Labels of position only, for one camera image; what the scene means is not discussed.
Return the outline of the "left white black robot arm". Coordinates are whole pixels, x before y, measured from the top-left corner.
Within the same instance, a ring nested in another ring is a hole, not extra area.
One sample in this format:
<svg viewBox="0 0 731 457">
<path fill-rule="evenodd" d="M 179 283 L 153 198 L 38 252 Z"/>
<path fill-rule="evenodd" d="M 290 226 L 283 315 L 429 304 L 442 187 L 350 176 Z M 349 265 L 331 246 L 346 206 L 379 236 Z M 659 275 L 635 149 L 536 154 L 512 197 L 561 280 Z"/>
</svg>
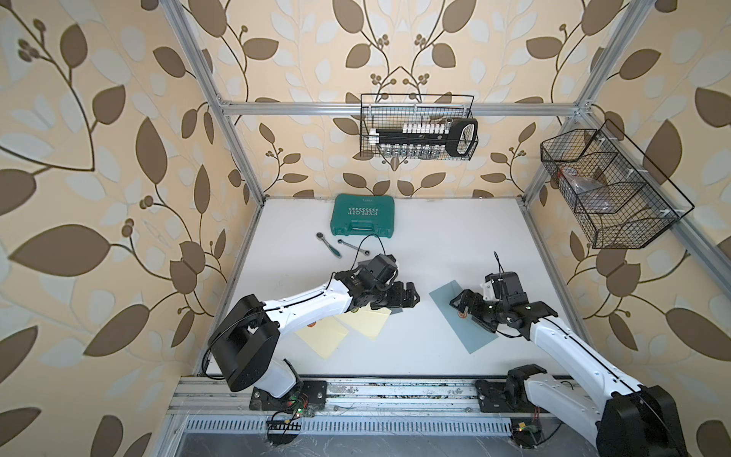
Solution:
<svg viewBox="0 0 731 457">
<path fill-rule="evenodd" d="M 207 342 L 220 373 L 207 377 L 224 380 L 230 391 L 250 387 L 274 399 L 296 395 L 302 381 L 292 365 L 274 356 L 281 337 L 335 315 L 371 310 L 413 308 L 420 296 L 412 282 L 398 279 L 391 254 L 379 254 L 350 270 L 334 272 L 329 281 L 291 297 L 261 301 L 255 295 L 239 299 Z"/>
</svg>

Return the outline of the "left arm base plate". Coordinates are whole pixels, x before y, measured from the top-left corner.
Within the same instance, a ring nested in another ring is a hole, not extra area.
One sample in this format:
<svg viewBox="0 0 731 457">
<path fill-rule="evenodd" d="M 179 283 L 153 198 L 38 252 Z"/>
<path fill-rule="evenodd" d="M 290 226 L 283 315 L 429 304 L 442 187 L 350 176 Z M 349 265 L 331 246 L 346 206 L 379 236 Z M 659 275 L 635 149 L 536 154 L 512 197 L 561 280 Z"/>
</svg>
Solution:
<svg viewBox="0 0 731 457">
<path fill-rule="evenodd" d="M 282 397 L 274 397 L 265 390 L 254 388 L 249 401 L 251 411 L 322 411 L 327 402 L 327 382 L 322 380 L 299 381 Z"/>
</svg>

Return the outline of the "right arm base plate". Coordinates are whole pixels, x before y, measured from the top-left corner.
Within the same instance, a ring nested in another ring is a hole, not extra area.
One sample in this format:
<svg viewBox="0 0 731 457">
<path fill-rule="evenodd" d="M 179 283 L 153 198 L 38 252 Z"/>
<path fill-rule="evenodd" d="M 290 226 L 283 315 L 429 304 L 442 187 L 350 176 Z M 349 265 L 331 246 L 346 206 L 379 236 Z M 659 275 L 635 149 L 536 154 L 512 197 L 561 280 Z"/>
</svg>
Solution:
<svg viewBox="0 0 731 457">
<path fill-rule="evenodd" d="M 476 380 L 474 387 L 480 411 L 482 413 L 533 413 L 535 406 L 527 398 L 525 382 L 533 375 L 546 373 L 544 368 L 530 364 L 511 369 L 503 381 Z"/>
</svg>

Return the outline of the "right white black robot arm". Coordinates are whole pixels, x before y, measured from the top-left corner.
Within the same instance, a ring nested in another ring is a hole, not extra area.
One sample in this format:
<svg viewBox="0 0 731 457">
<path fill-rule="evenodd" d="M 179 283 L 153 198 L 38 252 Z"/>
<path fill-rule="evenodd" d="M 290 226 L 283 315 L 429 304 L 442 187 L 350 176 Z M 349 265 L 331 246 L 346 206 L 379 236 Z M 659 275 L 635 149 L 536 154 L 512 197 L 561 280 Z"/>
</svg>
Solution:
<svg viewBox="0 0 731 457">
<path fill-rule="evenodd" d="M 592 443 L 601 456 L 685 456 L 688 451 L 673 397 L 648 387 L 612 365 L 542 301 L 532 302 L 514 272 L 489 274 L 489 295 L 464 289 L 449 302 L 490 333 L 515 329 L 547 353 L 576 388 L 529 364 L 506 375 L 502 398 L 508 407 L 536 407 Z"/>
</svg>

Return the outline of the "light blue envelope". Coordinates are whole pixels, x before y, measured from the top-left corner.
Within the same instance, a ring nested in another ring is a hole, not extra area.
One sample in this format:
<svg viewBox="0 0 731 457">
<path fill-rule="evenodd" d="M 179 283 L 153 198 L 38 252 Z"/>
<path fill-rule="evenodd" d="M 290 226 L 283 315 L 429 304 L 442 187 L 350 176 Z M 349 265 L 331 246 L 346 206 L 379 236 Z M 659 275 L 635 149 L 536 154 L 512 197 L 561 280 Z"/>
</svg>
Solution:
<svg viewBox="0 0 731 457">
<path fill-rule="evenodd" d="M 438 289 L 434 289 L 429 296 L 447 320 L 449 327 L 458 337 L 464 349 L 472 354 L 495 341 L 498 336 L 485 331 L 469 318 L 461 318 L 458 310 L 449 304 L 462 291 L 463 288 L 457 281 L 450 281 Z"/>
</svg>

